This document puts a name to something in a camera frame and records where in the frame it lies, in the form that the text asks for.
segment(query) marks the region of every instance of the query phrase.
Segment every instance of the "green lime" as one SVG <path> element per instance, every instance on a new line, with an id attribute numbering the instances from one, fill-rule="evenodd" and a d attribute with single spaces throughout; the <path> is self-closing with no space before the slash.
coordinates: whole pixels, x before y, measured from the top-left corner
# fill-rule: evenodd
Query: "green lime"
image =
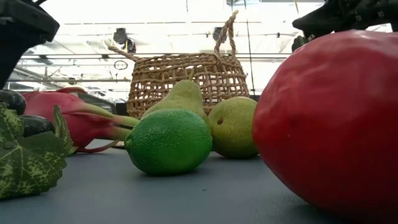
<path id="1" fill-rule="evenodd" d="M 213 140 L 204 120 L 186 109 L 154 111 L 125 140 L 132 163 L 149 175 L 193 171 L 208 157 Z"/>

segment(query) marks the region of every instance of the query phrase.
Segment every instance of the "fake fruit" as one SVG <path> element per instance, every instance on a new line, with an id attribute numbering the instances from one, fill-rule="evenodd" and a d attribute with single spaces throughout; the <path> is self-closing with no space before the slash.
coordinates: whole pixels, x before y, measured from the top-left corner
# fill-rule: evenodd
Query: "fake fruit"
<path id="1" fill-rule="evenodd" d="M 101 152 L 123 141 L 131 132 L 130 129 L 119 128 L 123 124 L 135 126 L 135 118 L 113 115 L 110 112 L 88 103 L 79 97 L 69 94 L 84 92 L 80 88 L 64 88 L 59 91 L 33 91 L 24 93 L 27 102 L 25 114 L 37 115 L 53 121 L 52 108 L 58 105 L 68 124 L 70 137 L 77 152 Z M 115 142 L 95 149 L 86 149 L 94 139 L 113 139 Z"/>
<path id="2" fill-rule="evenodd" d="M 51 131 L 55 134 L 55 128 L 51 121 L 41 116 L 21 115 L 18 118 L 24 122 L 24 138 L 46 131 Z"/>
<path id="3" fill-rule="evenodd" d="M 397 33 L 352 30 L 319 37 L 280 65 L 253 138 L 290 190 L 343 217 L 395 221 L 397 62 Z"/>
<path id="4" fill-rule="evenodd" d="M 209 114 L 213 150 L 232 159 L 258 155 L 252 138 L 253 114 L 257 102 L 247 97 L 233 97 L 219 102 Z"/>
<path id="5" fill-rule="evenodd" d="M 57 119 L 62 116 L 59 110 L 54 113 Z M 40 194 L 55 187 L 67 165 L 65 136 L 47 131 L 23 138 L 23 121 L 5 103 L 0 103 L 0 127 L 0 199 Z"/>
<path id="6" fill-rule="evenodd" d="M 211 151 L 202 118 L 185 109 L 157 110 L 142 118 L 124 145 L 132 163 L 149 175 L 193 171 Z"/>
<path id="7" fill-rule="evenodd" d="M 192 76 L 193 73 L 190 74 L 189 80 L 181 80 L 177 82 L 165 98 L 149 108 L 142 117 L 145 117 L 157 110 L 183 108 L 199 115 L 205 121 L 210 131 L 211 128 L 209 120 L 205 110 L 203 109 L 201 91 L 198 84 L 192 81 Z"/>
<path id="8" fill-rule="evenodd" d="M 17 115 L 24 114 L 26 108 L 25 98 L 12 90 L 0 90 L 0 103 L 5 103 L 8 109 L 15 110 Z"/>

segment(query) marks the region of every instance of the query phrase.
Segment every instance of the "red mango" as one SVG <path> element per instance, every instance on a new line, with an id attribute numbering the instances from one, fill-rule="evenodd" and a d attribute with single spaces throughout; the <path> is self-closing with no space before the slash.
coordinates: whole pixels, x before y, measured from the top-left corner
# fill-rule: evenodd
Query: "red mango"
<path id="1" fill-rule="evenodd" d="M 26 109 L 24 114 L 42 116 L 53 121 L 53 106 L 58 105 L 65 118 L 73 145 L 77 152 L 101 152 L 123 141 L 130 129 L 116 127 L 116 124 L 134 127 L 137 119 L 113 115 L 99 106 L 85 103 L 70 93 L 85 93 L 81 88 L 63 88 L 57 91 L 33 91 L 24 93 Z M 95 149 L 86 149 L 94 139 L 113 139 L 115 142 Z"/>
<path id="2" fill-rule="evenodd" d="M 297 49 L 262 92 L 253 140 L 308 203 L 361 223 L 398 212 L 398 33 L 350 30 Z"/>

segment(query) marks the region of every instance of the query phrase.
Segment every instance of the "pear stem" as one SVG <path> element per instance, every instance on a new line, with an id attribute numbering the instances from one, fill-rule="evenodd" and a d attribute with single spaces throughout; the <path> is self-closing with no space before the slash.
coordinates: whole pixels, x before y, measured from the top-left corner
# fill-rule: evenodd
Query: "pear stem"
<path id="1" fill-rule="evenodd" d="M 192 81 L 193 80 L 193 69 L 191 69 L 191 74 L 189 74 L 188 80 Z"/>

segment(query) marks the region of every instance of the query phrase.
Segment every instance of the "black cable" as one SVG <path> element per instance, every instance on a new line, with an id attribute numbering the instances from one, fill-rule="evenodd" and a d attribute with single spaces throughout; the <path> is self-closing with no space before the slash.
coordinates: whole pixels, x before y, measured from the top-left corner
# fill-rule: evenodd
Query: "black cable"
<path id="1" fill-rule="evenodd" d="M 246 0 L 244 0 L 244 10 L 246 11 L 247 15 L 247 6 L 246 6 Z M 248 27 L 248 41 L 249 41 L 249 58 L 250 58 L 250 72 L 251 72 L 251 85 L 253 87 L 253 98 L 256 99 L 256 91 L 254 90 L 254 78 L 253 78 L 253 64 L 252 64 L 252 58 L 251 58 L 251 44 L 250 44 L 250 32 L 249 32 L 249 19 L 246 18 L 246 26 Z"/>
<path id="2" fill-rule="evenodd" d="M 47 1 L 47 0 L 37 0 L 35 2 L 35 4 L 39 6 L 39 5 L 43 4 L 45 1 Z"/>

